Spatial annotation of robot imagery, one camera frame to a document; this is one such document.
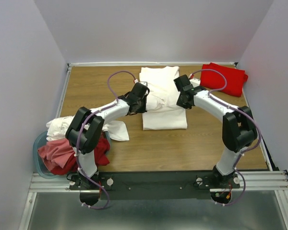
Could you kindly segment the white printed t-shirt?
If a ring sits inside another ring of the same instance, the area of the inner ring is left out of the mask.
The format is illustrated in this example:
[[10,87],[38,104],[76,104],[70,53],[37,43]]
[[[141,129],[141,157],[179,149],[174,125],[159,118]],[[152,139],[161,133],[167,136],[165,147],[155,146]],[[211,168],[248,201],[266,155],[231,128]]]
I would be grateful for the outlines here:
[[177,106],[180,95],[174,80],[180,76],[179,67],[142,67],[140,81],[146,82],[150,92],[143,113],[143,130],[187,129],[186,111]]

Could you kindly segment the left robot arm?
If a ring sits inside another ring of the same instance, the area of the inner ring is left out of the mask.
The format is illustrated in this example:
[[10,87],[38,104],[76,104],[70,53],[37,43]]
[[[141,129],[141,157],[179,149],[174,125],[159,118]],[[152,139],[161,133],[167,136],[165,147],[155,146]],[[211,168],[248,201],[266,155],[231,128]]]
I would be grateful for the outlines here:
[[96,186],[97,165],[94,149],[96,148],[105,124],[120,117],[146,112],[146,98],[150,90],[147,82],[137,82],[132,90],[102,107],[78,109],[70,123],[65,138],[73,147],[81,174],[80,183],[86,189]]

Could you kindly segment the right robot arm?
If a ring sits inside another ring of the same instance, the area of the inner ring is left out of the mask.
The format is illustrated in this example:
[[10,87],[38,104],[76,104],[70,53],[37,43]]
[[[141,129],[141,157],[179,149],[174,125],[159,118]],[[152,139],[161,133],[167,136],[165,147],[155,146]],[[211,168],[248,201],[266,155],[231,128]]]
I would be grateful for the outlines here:
[[257,139],[258,132],[249,107],[237,107],[212,95],[202,86],[194,87],[187,75],[174,80],[179,97],[177,105],[184,109],[196,106],[222,122],[224,151],[208,175],[209,184],[221,188],[233,177],[242,154]]

